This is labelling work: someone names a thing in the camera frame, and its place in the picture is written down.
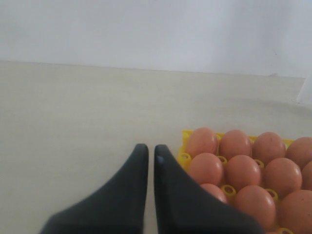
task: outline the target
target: egg tray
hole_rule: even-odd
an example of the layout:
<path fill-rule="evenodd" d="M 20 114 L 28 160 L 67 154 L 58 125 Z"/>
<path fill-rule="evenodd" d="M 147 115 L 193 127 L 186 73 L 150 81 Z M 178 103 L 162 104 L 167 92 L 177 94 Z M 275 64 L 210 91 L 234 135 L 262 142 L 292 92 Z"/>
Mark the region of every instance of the egg tray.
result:
<path fill-rule="evenodd" d="M 183 130 L 182 131 L 182 146 L 180 147 L 177 158 L 176 158 L 179 165 L 185 171 L 188 171 L 188 167 L 192 161 L 191 156 L 185 152 L 186 144 L 187 144 L 189 137 L 192 134 L 192 132 L 193 132 L 192 130 Z M 220 140 L 222 139 L 222 137 L 224 136 L 224 133 L 216 133 L 216 136 L 217 136 L 218 143 L 219 143 Z M 252 143 L 256 140 L 256 138 L 257 138 L 257 136 L 249 136 L 249 139 L 251 140 Z M 283 139 L 283 141 L 285 143 L 286 148 L 288 148 L 288 146 L 293 142 L 293 140 L 290 140 L 290 139 Z M 226 158 L 219 156 L 218 151 L 217 151 L 216 155 L 221 160 L 223 165 L 227 164 Z M 257 164 L 259 165 L 261 170 L 264 169 L 264 164 L 260 160 L 257 160 L 257 159 L 254 159 L 254 160 L 257 162 Z M 225 194 L 225 196 L 227 197 L 229 204 L 232 205 L 233 201 L 235 199 L 235 196 L 236 196 L 236 191 L 235 191 L 234 187 L 232 187 L 229 184 L 226 184 L 225 181 L 223 181 L 221 183 L 220 188 L 223 191 L 223 193 Z M 278 204 L 279 204 L 280 200 L 278 199 L 277 193 L 272 189 L 266 189 L 266 190 L 272 196 L 273 200 L 275 201 L 276 208 L 278 209 Z M 275 226 L 273 227 L 273 229 L 271 231 L 281 233 L 281 234 L 294 234 L 291 230 L 289 230 L 287 228 L 280 227 L 278 225 L 278 223 L 275 224 Z"/>

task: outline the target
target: brown egg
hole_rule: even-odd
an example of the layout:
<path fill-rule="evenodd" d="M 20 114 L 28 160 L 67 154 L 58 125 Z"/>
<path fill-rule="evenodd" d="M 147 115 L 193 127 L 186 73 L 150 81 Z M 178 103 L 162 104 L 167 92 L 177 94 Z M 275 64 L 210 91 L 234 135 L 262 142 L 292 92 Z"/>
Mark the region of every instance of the brown egg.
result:
<path fill-rule="evenodd" d="M 218 139 L 213 130 L 203 127 L 193 131 L 185 147 L 185 152 L 192 158 L 201 153 L 216 154 Z"/>
<path fill-rule="evenodd" d="M 260 185 L 261 170 L 251 157 L 236 155 L 226 164 L 225 178 L 238 192 L 247 185 Z"/>
<path fill-rule="evenodd" d="M 222 162 L 213 154 L 199 154 L 191 161 L 188 174 L 198 184 L 219 185 L 223 177 Z"/>
<path fill-rule="evenodd" d="M 228 131 L 222 137 L 219 146 L 219 154 L 230 160 L 236 155 L 251 155 L 251 143 L 249 137 L 241 130 Z"/>
<path fill-rule="evenodd" d="M 273 159 L 285 157 L 285 154 L 285 143 L 276 133 L 263 133 L 253 143 L 253 158 L 261 160 L 264 165 L 267 165 Z"/>
<path fill-rule="evenodd" d="M 298 190 L 285 197 L 279 205 L 278 222 L 294 234 L 312 233 L 312 191 Z"/>
<path fill-rule="evenodd" d="M 302 185 L 300 168 L 288 158 L 277 158 L 271 161 L 263 172 L 265 187 L 273 189 L 280 199 Z"/>
<path fill-rule="evenodd" d="M 217 186 L 215 186 L 214 184 L 202 184 L 201 187 L 207 192 L 209 192 L 212 196 L 217 198 L 218 200 L 224 203 L 228 203 L 223 191 Z"/>
<path fill-rule="evenodd" d="M 260 225 L 269 230 L 275 222 L 275 203 L 263 188 L 249 185 L 238 192 L 234 207 L 255 218 Z"/>
<path fill-rule="evenodd" d="M 302 170 L 302 189 L 312 190 L 312 161 Z"/>
<path fill-rule="evenodd" d="M 312 161 L 312 137 L 295 140 L 286 150 L 286 158 L 294 161 L 301 169 Z"/>

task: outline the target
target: wall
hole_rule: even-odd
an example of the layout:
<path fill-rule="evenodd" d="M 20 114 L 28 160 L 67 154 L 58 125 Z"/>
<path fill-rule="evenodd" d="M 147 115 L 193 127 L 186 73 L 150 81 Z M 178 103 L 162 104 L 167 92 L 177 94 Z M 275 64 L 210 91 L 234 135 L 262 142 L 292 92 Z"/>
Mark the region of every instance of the wall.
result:
<path fill-rule="evenodd" d="M 0 4 L 0 60 L 266 76 L 312 73 L 312 1 Z"/>

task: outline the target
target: plastic egg tray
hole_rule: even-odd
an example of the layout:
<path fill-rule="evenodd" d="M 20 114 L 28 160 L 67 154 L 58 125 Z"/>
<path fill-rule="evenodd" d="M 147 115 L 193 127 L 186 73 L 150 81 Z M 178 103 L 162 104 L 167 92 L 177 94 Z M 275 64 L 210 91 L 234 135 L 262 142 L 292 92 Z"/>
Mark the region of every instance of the plastic egg tray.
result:
<path fill-rule="evenodd" d="M 176 158 L 178 163 L 180 164 L 180 166 L 185 171 L 188 171 L 188 167 L 189 167 L 189 165 L 190 165 L 190 163 L 192 161 L 191 156 L 185 152 L 185 146 L 186 146 L 186 144 L 187 144 L 187 142 L 189 140 L 189 137 L 192 134 L 192 132 L 193 132 L 192 130 L 183 130 L 182 131 L 182 146 L 180 147 L 179 152 L 178 152 L 178 156 Z M 222 139 L 224 133 L 216 133 L 216 135 L 217 135 L 217 138 L 218 138 L 218 142 L 220 142 L 220 140 Z M 256 136 L 249 136 L 249 138 L 250 138 L 251 142 L 253 142 L 257 137 Z M 293 140 L 290 140 L 290 139 L 283 139 L 283 141 L 285 143 L 286 148 L 293 142 Z M 217 152 L 216 155 L 221 160 L 223 165 L 227 164 L 226 158 L 224 158 L 222 156 L 219 156 L 218 152 Z M 260 160 L 255 159 L 255 161 L 259 165 L 260 169 L 264 169 L 264 164 Z M 235 189 L 231 185 L 226 184 L 225 182 L 223 182 L 223 184 L 221 184 L 220 188 L 223 191 L 223 193 L 226 195 L 229 204 L 232 204 L 233 201 L 234 201 L 234 198 L 236 196 Z M 278 199 L 277 193 L 275 191 L 271 190 L 271 189 L 267 189 L 267 188 L 265 188 L 265 189 L 270 193 L 270 195 L 272 196 L 273 200 L 275 201 L 276 207 L 278 208 L 278 204 L 279 204 L 280 201 Z M 278 225 L 278 223 L 275 224 L 275 226 L 272 229 L 272 231 L 277 232 L 279 234 L 294 234 L 291 230 L 289 230 L 287 228 L 280 227 Z"/>

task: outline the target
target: white table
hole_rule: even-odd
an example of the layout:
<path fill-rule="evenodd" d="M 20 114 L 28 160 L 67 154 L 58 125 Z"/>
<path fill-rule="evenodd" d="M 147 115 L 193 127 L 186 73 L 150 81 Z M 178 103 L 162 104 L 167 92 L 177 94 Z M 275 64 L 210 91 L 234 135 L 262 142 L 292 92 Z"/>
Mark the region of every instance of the white table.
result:
<path fill-rule="evenodd" d="M 303 80 L 0 63 L 0 233 L 33 234 L 104 184 L 134 145 L 150 149 L 145 230 L 156 234 L 153 150 L 181 130 L 312 136 Z"/>

